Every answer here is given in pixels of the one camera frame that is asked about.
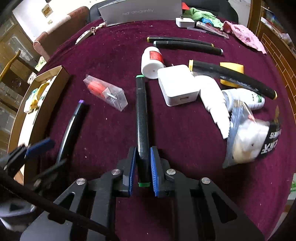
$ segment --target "white tube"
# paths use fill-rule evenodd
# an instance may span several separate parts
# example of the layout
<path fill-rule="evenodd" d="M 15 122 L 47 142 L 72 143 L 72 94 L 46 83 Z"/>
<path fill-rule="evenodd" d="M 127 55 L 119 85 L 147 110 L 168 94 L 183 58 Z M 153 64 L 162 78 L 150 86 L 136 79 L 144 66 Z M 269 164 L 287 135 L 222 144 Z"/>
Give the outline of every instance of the white tube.
<path fill-rule="evenodd" d="M 163 56 L 156 47 L 148 47 L 144 50 L 141 62 L 141 72 L 148 79 L 157 79 L 157 71 L 164 68 Z"/>
<path fill-rule="evenodd" d="M 229 134 L 229 113 L 225 105 L 225 98 L 221 92 L 217 82 L 205 75 L 195 76 L 195 79 L 200 84 L 200 98 L 207 109 L 211 113 L 212 118 L 219 127 L 223 139 L 226 139 Z"/>
<path fill-rule="evenodd" d="M 231 112 L 235 100 L 245 102 L 251 110 L 260 109 L 265 103 L 265 98 L 263 96 L 244 88 L 222 90 L 222 93 L 225 97 L 226 107 L 229 112 Z"/>

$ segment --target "towel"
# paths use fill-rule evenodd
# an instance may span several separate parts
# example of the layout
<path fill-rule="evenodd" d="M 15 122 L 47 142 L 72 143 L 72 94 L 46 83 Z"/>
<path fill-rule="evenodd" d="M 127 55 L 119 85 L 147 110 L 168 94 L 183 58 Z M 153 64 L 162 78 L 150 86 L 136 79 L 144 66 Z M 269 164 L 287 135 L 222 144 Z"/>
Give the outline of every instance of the towel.
<path fill-rule="evenodd" d="M 185 18 L 192 18 L 194 21 L 200 21 L 202 18 L 210 19 L 214 27 L 216 28 L 222 28 L 223 24 L 219 19 L 216 18 L 215 15 L 213 15 L 210 12 L 198 10 L 194 7 L 190 8 L 189 10 L 186 10 L 183 14 L 183 17 Z"/>
<path fill-rule="evenodd" d="M 232 24 L 228 21 L 225 21 L 221 29 L 226 33 L 232 33 L 245 45 L 252 47 L 258 51 L 261 51 L 263 54 L 266 54 L 266 51 L 263 47 L 263 44 L 259 41 L 255 34 L 251 32 L 247 27 L 241 24 Z"/>

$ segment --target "wall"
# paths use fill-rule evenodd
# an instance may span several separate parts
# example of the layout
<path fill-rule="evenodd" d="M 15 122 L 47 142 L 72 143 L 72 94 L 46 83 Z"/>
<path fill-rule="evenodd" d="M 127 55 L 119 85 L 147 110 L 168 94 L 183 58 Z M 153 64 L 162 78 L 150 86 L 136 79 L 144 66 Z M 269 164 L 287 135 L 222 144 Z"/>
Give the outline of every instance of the wall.
<path fill-rule="evenodd" d="M 239 24 L 247 26 L 251 0 L 228 0 L 230 5 L 234 8 L 239 16 Z"/>
<path fill-rule="evenodd" d="M 42 32 L 51 28 L 68 13 L 82 6 L 91 8 L 94 4 L 102 1 L 103 0 L 51 0 L 48 4 L 53 12 L 46 18 L 41 11 L 47 4 L 45 0 L 23 0 L 13 10 L 13 14 L 33 42 Z"/>

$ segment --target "table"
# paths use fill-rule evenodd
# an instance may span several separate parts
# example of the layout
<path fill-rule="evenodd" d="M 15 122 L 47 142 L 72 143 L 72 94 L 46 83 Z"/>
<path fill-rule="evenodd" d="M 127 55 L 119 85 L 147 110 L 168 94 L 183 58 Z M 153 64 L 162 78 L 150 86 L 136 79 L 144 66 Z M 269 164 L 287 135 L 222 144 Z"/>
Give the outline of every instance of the table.
<path fill-rule="evenodd" d="M 168 107 L 157 80 L 149 80 L 147 101 L 151 145 L 159 148 L 162 158 L 172 168 L 194 179 L 209 177 L 255 225 L 269 237 L 289 194 L 295 171 L 295 122 L 285 86 L 270 56 L 244 46 L 230 36 L 218 36 L 178 28 L 174 21 L 144 21 L 121 24 L 98 30 L 75 46 L 76 39 L 91 26 L 88 24 L 66 41 L 41 72 L 63 65 L 72 75 L 62 93 L 48 126 L 48 135 L 56 147 L 42 160 L 42 168 L 54 163 L 68 121 L 80 99 L 90 104 L 71 162 L 69 181 L 79 177 L 88 180 L 112 170 L 125 158 L 130 146 L 136 145 L 135 76 L 140 74 L 141 55 L 151 46 L 147 36 L 197 38 L 222 48 L 224 56 L 185 50 L 160 50 L 165 65 L 188 64 L 189 59 L 219 64 L 235 62 L 244 65 L 245 74 L 275 89 L 278 98 L 266 99 L 255 118 L 270 120 L 276 105 L 281 112 L 282 134 L 276 150 L 260 161 L 222 169 L 226 153 L 223 140 L 201 99 Z M 123 88 L 128 106 L 123 112 L 90 94 L 83 79 L 89 74 Z M 172 240 L 170 201 L 157 199 L 152 192 L 136 187 L 130 199 L 117 199 L 116 233 L 121 240 Z"/>

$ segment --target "clear plastic case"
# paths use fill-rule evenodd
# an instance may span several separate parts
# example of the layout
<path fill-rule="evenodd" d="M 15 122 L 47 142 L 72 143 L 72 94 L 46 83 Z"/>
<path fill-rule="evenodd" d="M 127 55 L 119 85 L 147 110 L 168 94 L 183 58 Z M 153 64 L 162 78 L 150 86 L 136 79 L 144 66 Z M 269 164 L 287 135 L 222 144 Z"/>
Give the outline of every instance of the clear plastic case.
<path fill-rule="evenodd" d="M 92 77 L 88 74 L 83 82 L 93 95 L 99 97 L 109 105 L 115 107 L 117 110 L 122 111 L 128 105 L 122 88 Z"/>

